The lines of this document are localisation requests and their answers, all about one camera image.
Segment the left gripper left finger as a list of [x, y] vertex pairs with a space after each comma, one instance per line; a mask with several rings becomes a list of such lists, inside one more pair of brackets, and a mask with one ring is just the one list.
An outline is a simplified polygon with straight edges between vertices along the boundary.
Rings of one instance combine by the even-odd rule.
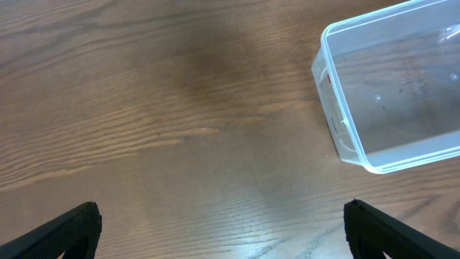
[[97, 203], [87, 201], [1, 246], [1, 257], [95, 258], [102, 232]]

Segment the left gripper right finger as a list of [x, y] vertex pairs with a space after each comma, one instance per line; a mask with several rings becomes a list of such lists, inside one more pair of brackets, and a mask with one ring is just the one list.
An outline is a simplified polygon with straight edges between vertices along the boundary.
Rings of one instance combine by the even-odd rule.
[[354, 259], [459, 259], [459, 251], [362, 200], [344, 205], [344, 229]]

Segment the clear plastic container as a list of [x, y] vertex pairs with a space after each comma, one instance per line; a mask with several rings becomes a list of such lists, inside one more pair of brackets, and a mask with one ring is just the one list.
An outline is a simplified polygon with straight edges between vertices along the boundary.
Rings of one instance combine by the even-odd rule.
[[342, 161], [386, 174], [459, 155], [459, 0], [330, 24], [311, 70]]

